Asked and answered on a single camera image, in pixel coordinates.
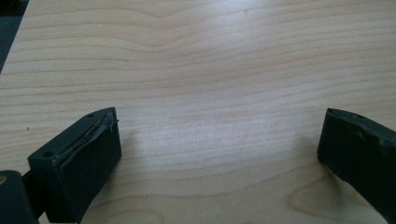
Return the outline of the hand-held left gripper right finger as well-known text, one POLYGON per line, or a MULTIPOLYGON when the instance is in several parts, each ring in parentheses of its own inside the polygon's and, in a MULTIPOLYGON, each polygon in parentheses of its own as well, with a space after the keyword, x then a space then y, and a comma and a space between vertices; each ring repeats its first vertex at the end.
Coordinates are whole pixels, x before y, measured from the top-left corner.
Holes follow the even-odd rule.
POLYGON ((318 160, 351 185, 388 223, 396 223, 396 132, 364 116, 329 108, 318 160))

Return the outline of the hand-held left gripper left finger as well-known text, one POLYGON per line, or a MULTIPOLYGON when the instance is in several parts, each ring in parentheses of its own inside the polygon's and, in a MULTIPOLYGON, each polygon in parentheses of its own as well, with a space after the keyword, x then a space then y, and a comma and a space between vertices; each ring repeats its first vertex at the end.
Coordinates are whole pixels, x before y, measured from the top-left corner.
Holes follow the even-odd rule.
POLYGON ((28 157, 51 222, 79 223, 121 157, 116 109, 94 111, 28 157))

